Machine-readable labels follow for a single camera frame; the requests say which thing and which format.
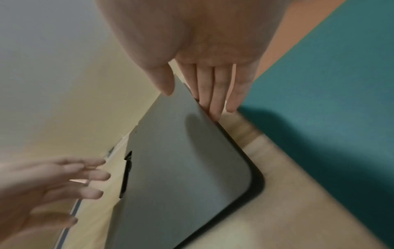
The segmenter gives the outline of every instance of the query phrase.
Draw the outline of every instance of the teal surface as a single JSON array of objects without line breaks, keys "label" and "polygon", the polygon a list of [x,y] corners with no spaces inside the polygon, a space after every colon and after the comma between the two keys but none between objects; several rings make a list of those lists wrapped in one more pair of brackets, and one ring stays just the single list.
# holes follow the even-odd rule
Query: teal surface
[{"label": "teal surface", "polygon": [[394,248],[394,1],[346,1],[239,111]]}]

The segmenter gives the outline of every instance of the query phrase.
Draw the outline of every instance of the light wood surface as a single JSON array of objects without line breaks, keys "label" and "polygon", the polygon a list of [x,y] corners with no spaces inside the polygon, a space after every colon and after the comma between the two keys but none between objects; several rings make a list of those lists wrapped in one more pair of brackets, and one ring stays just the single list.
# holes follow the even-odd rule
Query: light wood surface
[{"label": "light wood surface", "polygon": [[[362,249],[384,248],[361,223],[338,204],[286,154],[239,114],[225,115],[221,124],[266,178],[266,187],[242,207],[188,246],[191,249]],[[125,162],[125,141],[105,165],[112,174],[98,201],[83,201],[77,225],[64,249],[101,249],[112,207],[118,201]]]}]

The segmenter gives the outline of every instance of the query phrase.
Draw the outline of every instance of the hand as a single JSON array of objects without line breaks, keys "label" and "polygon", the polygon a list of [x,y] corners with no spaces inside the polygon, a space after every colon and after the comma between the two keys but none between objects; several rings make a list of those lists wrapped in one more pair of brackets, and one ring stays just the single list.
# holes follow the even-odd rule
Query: hand
[{"label": "hand", "polygon": [[104,159],[58,158],[0,165],[0,243],[22,233],[69,228],[77,219],[67,213],[36,212],[37,206],[63,199],[98,199],[103,192],[71,179],[107,180],[96,169]]},{"label": "hand", "polygon": [[218,120],[245,99],[289,0],[97,0],[128,55],[166,95],[175,58],[195,99]]}]

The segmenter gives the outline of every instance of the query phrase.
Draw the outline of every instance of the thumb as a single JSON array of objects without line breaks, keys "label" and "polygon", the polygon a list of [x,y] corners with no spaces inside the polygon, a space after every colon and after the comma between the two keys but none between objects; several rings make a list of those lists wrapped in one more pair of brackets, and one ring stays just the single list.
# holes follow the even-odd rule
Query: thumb
[{"label": "thumb", "polygon": [[32,233],[47,229],[70,228],[78,219],[67,213],[42,212],[31,214],[24,223],[20,233]]},{"label": "thumb", "polygon": [[152,83],[165,95],[174,92],[174,73],[168,63],[153,68],[143,68]]}]

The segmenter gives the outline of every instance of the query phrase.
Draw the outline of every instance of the person's left hand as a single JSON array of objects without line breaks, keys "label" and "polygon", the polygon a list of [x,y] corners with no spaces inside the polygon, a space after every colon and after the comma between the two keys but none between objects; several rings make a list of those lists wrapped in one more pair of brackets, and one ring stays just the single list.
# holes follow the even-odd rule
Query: person's left hand
[{"label": "person's left hand", "polygon": [[63,199],[98,199],[103,192],[71,179],[107,180],[100,158],[57,158],[0,165],[0,243],[23,233],[72,227],[68,213],[32,212]]}]

